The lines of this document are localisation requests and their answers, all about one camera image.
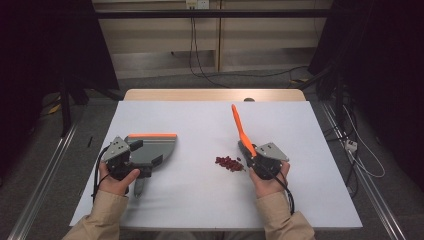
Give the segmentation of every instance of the gray floor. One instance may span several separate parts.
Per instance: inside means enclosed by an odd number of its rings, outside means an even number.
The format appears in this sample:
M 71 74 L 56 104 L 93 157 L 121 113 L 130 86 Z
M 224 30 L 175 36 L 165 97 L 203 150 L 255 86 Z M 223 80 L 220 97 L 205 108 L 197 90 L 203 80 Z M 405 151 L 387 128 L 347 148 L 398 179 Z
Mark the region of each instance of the gray floor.
M 263 76 L 280 72 L 283 71 L 247 71 L 243 74 Z M 289 79 L 307 77 L 309 75 L 304 69 L 298 69 L 290 74 L 278 74 L 270 77 L 225 75 L 210 79 L 231 88 L 286 88 L 290 85 Z M 217 87 L 206 79 L 193 75 L 126 79 L 120 80 L 120 85 L 122 92 L 130 88 Z M 321 102 L 317 101 L 313 90 L 313 87 L 307 89 L 305 96 L 311 102 L 318 122 L 324 131 L 331 126 L 321 107 Z M 79 114 L 82 114 L 81 122 L 78 124 L 53 182 L 48 188 L 43 204 L 32 222 L 32 227 L 27 232 L 28 239 L 60 239 L 69 230 L 68 224 L 78 204 L 79 194 L 85 187 L 117 106 L 116 102 L 91 91 L 89 91 L 89 95 L 92 98 L 87 106 L 72 105 L 73 118 L 76 119 Z M 386 169 L 386 176 L 374 179 L 375 184 L 399 221 L 406 238 L 424 239 L 424 230 L 422 229 L 424 225 L 423 192 L 399 169 L 390 151 L 378 143 L 372 128 L 367 124 L 366 116 L 361 115 L 360 109 L 356 111 L 356 115 L 361 137 L 379 156 Z M 60 139 L 60 132 L 60 112 L 41 117 L 35 131 L 29 136 L 28 145 L 21 153 L 19 162 L 4 179 L 4 184 L 0 189 L 0 239 L 6 239 L 12 231 L 19 214 L 28 202 L 54 153 Z M 346 178 L 349 164 L 340 143 L 332 141 L 328 144 L 343 178 Z M 360 149 L 360 156 L 367 168 L 372 172 L 380 171 L 374 158 L 362 146 Z M 351 183 L 351 187 L 355 188 L 354 181 Z M 319 230 L 316 232 L 317 239 L 391 239 L 363 186 L 359 183 L 358 187 L 359 191 L 353 198 L 353 202 L 364 227 L 346 231 Z M 147 237 L 148 235 L 130 230 L 123 230 L 121 234 L 122 239 L 139 239 L 142 236 Z

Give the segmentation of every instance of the sleeve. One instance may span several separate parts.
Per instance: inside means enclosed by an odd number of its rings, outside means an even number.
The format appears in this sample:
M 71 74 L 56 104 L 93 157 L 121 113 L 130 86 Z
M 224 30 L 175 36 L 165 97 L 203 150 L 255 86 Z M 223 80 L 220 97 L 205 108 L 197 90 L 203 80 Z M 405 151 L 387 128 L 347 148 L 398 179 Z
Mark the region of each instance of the sleeve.
M 267 240 L 315 239 L 314 230 L 301 212 L 290 214 L 286 196 L 273 193 L 256 201 L 256 206 L 265 222 Z
M 90 215 L 84 216 L 63 239 L 119 239 L 119 220 L 127 204 L 127 197 L 99 190 Z

